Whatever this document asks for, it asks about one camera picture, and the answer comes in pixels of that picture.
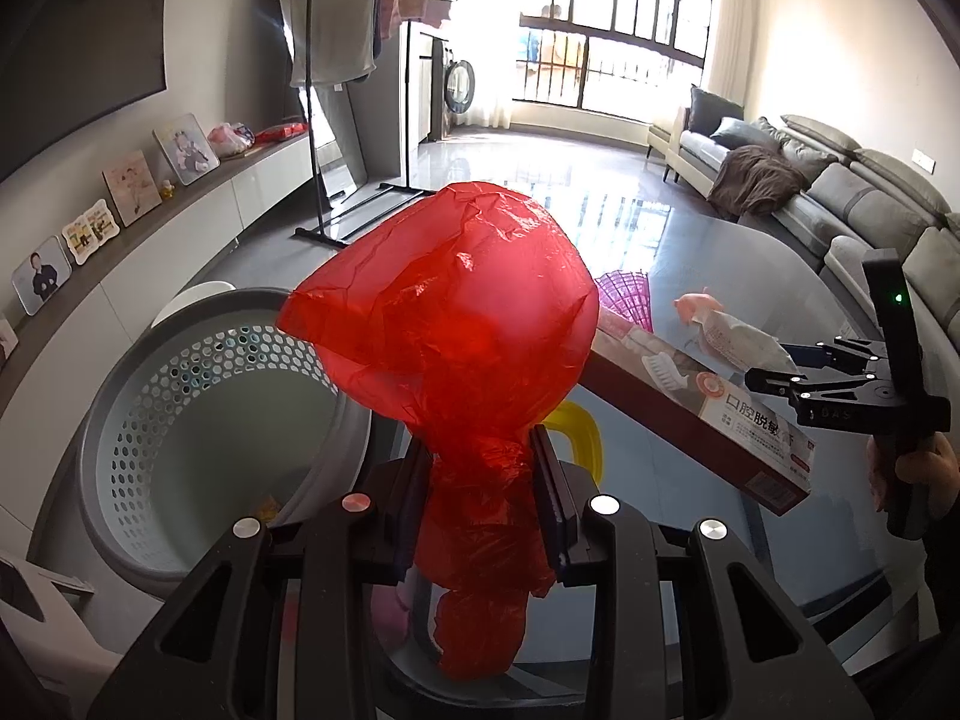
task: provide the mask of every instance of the curtain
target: curtain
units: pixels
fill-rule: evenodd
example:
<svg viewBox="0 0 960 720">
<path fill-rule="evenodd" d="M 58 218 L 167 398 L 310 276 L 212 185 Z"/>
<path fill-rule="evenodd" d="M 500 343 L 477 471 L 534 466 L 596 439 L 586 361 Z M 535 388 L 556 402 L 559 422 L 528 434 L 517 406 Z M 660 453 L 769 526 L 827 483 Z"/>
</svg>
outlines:
<svg viewBox="0 0 960 720">
<path fill-rule="evenodd" d="M 459 0 L 443 26 L 457 59 L 473 65 L 476 93 L 458 124 L 510 127 L 517 84 L 520 0 Z"/>
<path fill-rule="evenodd" d="M 713 0 L 701 86 L 734 103 L 747 97 L 757 6 L 758 0 Z"/>
</svg>

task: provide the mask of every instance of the cardboard box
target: cardboard box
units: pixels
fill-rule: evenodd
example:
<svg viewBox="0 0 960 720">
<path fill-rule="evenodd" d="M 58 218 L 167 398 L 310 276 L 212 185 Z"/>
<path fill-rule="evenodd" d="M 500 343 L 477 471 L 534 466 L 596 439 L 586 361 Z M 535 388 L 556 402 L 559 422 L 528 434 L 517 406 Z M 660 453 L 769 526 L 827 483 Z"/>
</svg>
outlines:
<svg viewBox="0 0 960 720">
<path fill-rule="evenodd" d="M 580 384 L 774 514 L 810 495 L 814 443 L 642 327 L 600 309 Z"/>
</svg>

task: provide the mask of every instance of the laundry basket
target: laundry basket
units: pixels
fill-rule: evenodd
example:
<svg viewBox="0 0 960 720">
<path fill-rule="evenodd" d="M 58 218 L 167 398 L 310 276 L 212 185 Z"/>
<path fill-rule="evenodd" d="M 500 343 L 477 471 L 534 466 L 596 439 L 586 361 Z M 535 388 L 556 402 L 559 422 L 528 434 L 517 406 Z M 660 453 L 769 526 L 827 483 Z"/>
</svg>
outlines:
<svg viewBox="0 0 960 720">
<path fill-rule="evenodd" d="M 281 290 L 213 295 L 133 345 L 80 446 L 83 519 L 130 584 L 166 597 L 230 524 L 296 522 L 356 481 L 371 413 L 275 328 Z"/>
</svg>

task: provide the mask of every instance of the television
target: television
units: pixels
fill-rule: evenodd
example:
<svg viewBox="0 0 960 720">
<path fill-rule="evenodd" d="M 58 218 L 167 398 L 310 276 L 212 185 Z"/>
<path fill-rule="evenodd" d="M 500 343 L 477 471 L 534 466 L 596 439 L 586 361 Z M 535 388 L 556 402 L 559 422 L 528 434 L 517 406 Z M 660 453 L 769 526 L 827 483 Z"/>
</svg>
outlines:
<svg viewBox="0 0 960 720">
<path fill-rule="evenodd" d="M 163 1 L 0 0 L 0 181 L 166 88 Z"/>
</svg>

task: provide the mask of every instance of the glass tabletop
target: glass tabletop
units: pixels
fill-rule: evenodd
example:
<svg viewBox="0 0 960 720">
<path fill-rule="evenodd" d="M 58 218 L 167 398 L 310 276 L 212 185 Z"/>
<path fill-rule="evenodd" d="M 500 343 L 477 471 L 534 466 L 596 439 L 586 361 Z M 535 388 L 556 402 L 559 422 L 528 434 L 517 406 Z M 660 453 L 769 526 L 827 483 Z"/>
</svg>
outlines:
<svg viewBox="0 0 960 720">
<path fill-rule="evenodd" d="M 622 251 L 610 246 L 610 236 L 592 239 L 584 234 L 587 214 L 571 220 L 558 215 L 558 221 L 594 277 L 617 268 L 648 271 L 656 334 L 734 384 L 742 386 L 742 374 L 706 351 L 697 328 L 680 323 L 675 298 L 707 289 L 728 313 L 783 343 L 810 344 L 857 334 L 827 286 L 780 242 L 702 215 L 655 208 L 656 218 L 644 220 L 650 209 L 640 205 L 634 210 L 632 223 L 645 229 L 636 246 L 625 236 Z M 683 529 L 704 517 L 725 522 L 805 616 L 823 623 L 821 630 L 832 640 L 838 659 L 848 659 L 916 593 L 923 547 L 889 536 L 885 516 L 874 511 L 866 479 L 866 437 L 803 428 L 817 445 L 811 494 L 776 517 L 582 386 L 568 399 L 587 409 L 600 430 L 601 491 L 630 503 L 651 522 Z M 762 399 L 795 421 L 784 399 Z M 550 435 L 558 457 L 572 461 L 566 438 Z M 402 692 L 408 699 L 419 691 L 462 707 L 520 709 L 582 702 L 592 649 L 593 589 L 554 586 L 544 599 L 531 598 L 514 667 L 502 677 L 468 683 L 448 680 L 436 666 L 439 650 L 431 635 L 444 592 L 415 569 L 398 591 L 411 608 L 411 632 L 390 654 L 390 669 L 397 685 L 405 685 Z M 669 584 L 661 583 L 661 599 L 668 662 L 675 664 L 679 681 Z"/>
</svg>

